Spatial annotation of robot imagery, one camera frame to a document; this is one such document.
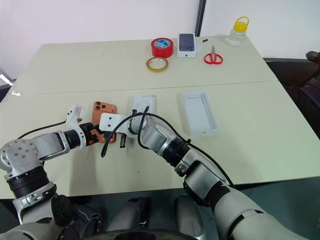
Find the red tape roll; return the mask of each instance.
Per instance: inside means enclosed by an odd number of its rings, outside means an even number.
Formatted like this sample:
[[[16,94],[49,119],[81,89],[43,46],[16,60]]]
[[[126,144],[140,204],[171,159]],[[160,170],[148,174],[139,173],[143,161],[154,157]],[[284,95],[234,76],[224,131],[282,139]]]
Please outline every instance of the red tape roll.
[[[159,37],[151,42],[151,50],[155,57],[168,58],[174,53],[174,43],[169,38]]]

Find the white tray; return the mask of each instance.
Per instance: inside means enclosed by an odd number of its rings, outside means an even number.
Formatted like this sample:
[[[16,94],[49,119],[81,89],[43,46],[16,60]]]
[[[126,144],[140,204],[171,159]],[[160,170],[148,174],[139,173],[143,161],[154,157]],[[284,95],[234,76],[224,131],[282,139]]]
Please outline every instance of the white tray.
[[[149,106],[148,113],[156,114],[156,95],[154,94],[136,94],[131,96],[130,115],[132,110],[143,113],[146,106]]]
[[[218,130],[205,91],[185,92],[183,103],[189,130],[192,135],[214,133]]]

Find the smartphone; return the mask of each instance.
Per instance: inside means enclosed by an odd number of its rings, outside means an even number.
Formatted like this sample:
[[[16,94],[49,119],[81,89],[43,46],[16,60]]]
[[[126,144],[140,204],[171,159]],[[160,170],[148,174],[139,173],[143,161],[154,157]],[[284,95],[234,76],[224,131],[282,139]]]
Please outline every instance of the smartphone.
[[[179,34],[179,50],[193,52],[195,50],[194,35],[192,33]]]
[[[195,58],[197,56],[195,34],[180,33],[177,39],[176,52],[178,58]]]
[[[100,118],[101,114],[109,113],[109,114],[116,114],[117,113],[117,107],[115,105],[102,102],[102,101],[95,101],[93,103],[93,110],[92,110],[92,120],[91,122],[93,124],[100,124]],[[98,133],[97,130],[93,129],[91,131],[92,134],[96,134],[98,137],[99,143],[105,143],[106,139],[104,134]],[[114,143],[117,139],[117,134],[113,134],[112,138],[110,139],[109,143]]]

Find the tape roll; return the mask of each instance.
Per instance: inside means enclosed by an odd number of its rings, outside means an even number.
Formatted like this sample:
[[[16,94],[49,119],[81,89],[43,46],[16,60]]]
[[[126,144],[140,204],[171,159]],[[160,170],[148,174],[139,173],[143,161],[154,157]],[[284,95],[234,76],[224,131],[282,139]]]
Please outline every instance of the tape roll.
[[[168,58],[174,53],[174,43],[169,38],[156,38],[151,42],[151,50],[155,57]]]
[[[155,73],[160,73],[169,67],[167,59],[159,56],[155,56],[146,61],[146,67]]]

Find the yellow bottle cap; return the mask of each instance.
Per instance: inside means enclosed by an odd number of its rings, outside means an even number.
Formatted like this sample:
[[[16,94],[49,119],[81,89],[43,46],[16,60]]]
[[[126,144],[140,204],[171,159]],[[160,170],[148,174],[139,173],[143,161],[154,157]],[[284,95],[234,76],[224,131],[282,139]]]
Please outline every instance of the yellow bottle cap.
[[[248,25],[249,25],[249,18],[246,16],[241,16],[235,21],[233,28],[237,32],[245,32],[248,28]]]

